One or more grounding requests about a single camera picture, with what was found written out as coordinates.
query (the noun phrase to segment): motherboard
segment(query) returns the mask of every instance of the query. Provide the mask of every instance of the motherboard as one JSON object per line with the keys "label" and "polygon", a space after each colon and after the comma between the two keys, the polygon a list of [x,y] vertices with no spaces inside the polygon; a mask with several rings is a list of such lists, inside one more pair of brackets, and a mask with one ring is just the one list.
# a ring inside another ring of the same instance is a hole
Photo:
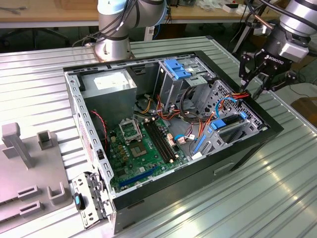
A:
{"label": "motherboard", "polygon": [[114,171],[111,186],[116,192],[188,162],[177,145],[169,144],[170,133],[162,119],[133,121],[129,125],[124,121],[109,132],[109,162]]}

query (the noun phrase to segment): blue cable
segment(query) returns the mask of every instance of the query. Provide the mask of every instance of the blue cable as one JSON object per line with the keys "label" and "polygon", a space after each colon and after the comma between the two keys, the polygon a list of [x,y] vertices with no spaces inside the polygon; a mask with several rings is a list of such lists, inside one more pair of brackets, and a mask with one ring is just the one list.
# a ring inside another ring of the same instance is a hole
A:
{"label": "blue cable", "polygon": [[223,98],[219,102],[217,102],[216,107],[215,107],[215,111],[216,111],[216,115],[217,115],[218,118],[219,118],[219,111],[218,111],[219,104],[225,99],[229,99],[229,100],[231,100],[231,101],[233,101],[235,103],[237,102],[237,100],[235,100],[233,98]]}
{"label": "blue cable", "polygon": [[159,30],[160,30],[160,25],[158,25],[158,32],[157,32],[157,34],[153,37],[153,40],[158,36]]}
{"label": "blue cable", "polygon": [[177,135],[177,136],[174,137],[174,140],[177,140],[177,139],[180,138],[180,137],[185,137],[185,138],[190,139],[190,138],[189,138],[188,136],[186,136],[186,135]]}
{"label": "blue cable", "polygon": [[183,136],[184,135],[177,135],[177,136],[174,137],[174,140],[177,140],[178,138],[183,137]]}

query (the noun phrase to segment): green motherboard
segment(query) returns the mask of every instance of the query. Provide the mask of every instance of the green motherboard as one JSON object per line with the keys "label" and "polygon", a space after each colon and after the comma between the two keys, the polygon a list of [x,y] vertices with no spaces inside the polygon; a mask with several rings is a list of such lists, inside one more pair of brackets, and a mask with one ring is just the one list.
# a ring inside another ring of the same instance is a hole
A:
{"label": "green motherboard", "polygon": [[[111,186],[116,192],[123,191],[188,162],[186,155],[177,146],[169,146],[167,149],[173,153],[177,159],[172,161],[172,163],[167,161],[166,155],[164,154],[166,149],[162,150],[160,147],[162,143],[157,144],[157,139],[153,142],[153,136],[159,136],[161,140],[164,139],[166,142],[168,141],[166,135],[169,134],[169,131],[162,119],[157,119],[153,122],[154,129],[157,129],[156,132],[158,132],[155,135],[152,131],[146,129],[147,125],[143,124],[143,122],[138,123],[138,126],[142,134],[142,141],[135,140],[129,144],[125,143],[119,126],[109,132],[111,144],[108,158],[114,171]],[[126,126],[126,128],[122,129],[127,131],[125,136],[127,136],[127,133],[128,136],[137,133],[133,132],[133,127],[130,126]]]}

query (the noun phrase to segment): workbench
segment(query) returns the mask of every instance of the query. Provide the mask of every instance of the workbench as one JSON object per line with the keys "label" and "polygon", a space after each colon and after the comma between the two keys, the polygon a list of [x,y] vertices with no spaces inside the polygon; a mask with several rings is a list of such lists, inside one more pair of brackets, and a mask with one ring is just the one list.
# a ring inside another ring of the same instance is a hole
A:
{"label": "workbench", "polygon": [[[215,40],[194,37],[131,44],[137,57],[202,50],[239,82],[238,60]],[[73,120],[63,67],[97,62],[90,48],[0,55],[0,121],[18,122],[21,138],[57,134],[71,181],[89,169]],[[253,93],[259,84],[253,81]],[[116,237],[313,237],[317,236],[316,129],[274,93],[258,103],[282,133],[243,167],[158,211]],[[111,237],[107,221],[85,231],[75,203],[0,237]]]}
{"label": "workbench", "polygon": [[[21,15],[0,11],[0,28],[35,28],[66,26],[98,26],[96,10],[64,10],[59,0],[0,0],[2,7],[27,6]],[[263,19],[276,19],[279,15],[267,10]],[[172,7],[172,23],[224,23],[238,22],[241,15],[222,9],[205,11],[198,6]]]}

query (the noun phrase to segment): aluminum plate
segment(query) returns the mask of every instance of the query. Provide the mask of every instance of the aluminum plate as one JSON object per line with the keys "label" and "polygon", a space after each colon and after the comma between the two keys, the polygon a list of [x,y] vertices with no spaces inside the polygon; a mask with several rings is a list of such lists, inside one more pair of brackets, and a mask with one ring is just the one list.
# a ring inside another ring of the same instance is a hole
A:
{"label": "aluminum plate", "polygon": [[[238,61],[216,41],[194,37],[131,44],[140,58],[203,50],[236,82]],[[0,123],[17,121],[21,137],[57,134],[68,180],[87,170],[72,119],[62,68],[94,63],[90,49],[0,55]],[[249,89],[254,92],[258,84]],[[284,131],[242,168],[222,177],[116,237],[317,237],[317,140],[309,123],[268,93],[258,103]],[[111,237],[110,225],[85,231],[75,204],[0,237]]]}

